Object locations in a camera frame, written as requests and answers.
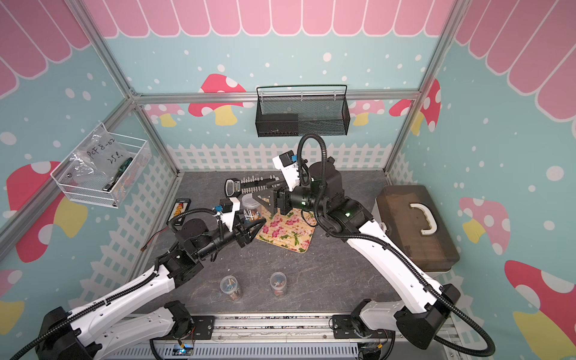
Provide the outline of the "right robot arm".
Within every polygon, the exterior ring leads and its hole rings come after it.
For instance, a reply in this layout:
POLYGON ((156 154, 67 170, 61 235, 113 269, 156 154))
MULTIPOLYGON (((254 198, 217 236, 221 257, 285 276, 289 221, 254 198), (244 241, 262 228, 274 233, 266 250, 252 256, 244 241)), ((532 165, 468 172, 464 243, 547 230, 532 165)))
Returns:
POLYGON ((274 157, 282 180, 254 193, 256 200, 271 214, 285 215, 292 210, 312 212, 325 234, 347 243, 358 251, 388 281, 400 301, 367 300, 352 312, 352 325, 359 336, 385 330, 401 334, 413 346, 426 350, 436 341, 459 353, 490 357, 496 352, 491 336, 456 306, 458 289, 442 285, 421 270, 374 220, 357 200, 344 193, 342 176, 335 169, 323 138, 310 133, 300 139, 297 150, 274 157), (470 349, 438 335, 445 321, 456 316, 485 342, 483 349, 470 349))

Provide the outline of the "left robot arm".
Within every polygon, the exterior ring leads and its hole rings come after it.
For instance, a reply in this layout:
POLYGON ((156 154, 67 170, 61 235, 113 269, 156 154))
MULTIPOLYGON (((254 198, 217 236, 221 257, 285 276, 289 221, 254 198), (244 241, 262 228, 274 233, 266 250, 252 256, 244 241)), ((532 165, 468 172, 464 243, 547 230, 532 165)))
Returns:
POLYGON ((192 333, 194 321, 177 301, 150 315, 131 320, 126 316, 186 284, 203 269, 206 258, 216 258, 228 244, 250 244, 266 222, 246 222, 237 211, 224 213, 221 207, 195 208, 180 216, 190 220, 181 226, 176 226, 179 217, 167 222, 175 242, 149 270, 84 306, 52 310, 44 317, 39 336, 13 358, 35 351, 39 359, 103 359, 142 341, 192 333))

